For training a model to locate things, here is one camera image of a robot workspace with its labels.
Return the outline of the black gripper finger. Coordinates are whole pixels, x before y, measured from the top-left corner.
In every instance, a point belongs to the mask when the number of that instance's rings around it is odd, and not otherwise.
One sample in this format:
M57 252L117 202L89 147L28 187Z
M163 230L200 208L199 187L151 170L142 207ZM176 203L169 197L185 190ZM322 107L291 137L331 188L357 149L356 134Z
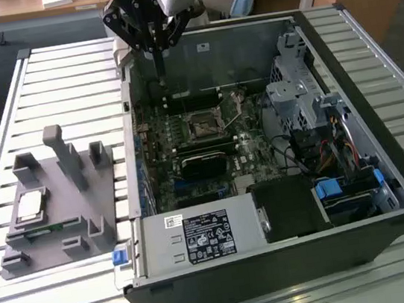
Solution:
M176 14L169 24L164 26L164 17L162 12L156 15L154 20L154 34L157 45L157 55L160 67L160 77L162 86L166 85L165 81L165 66L162 53L168 50L172 46L176 46L177 42L180 40L181 35L185 31L190 18L192 17L192 8L189 7L182 12Z
M151 54L162 87L157 46L144 16L141 0L112 0L103 17L104 24L132 49Z

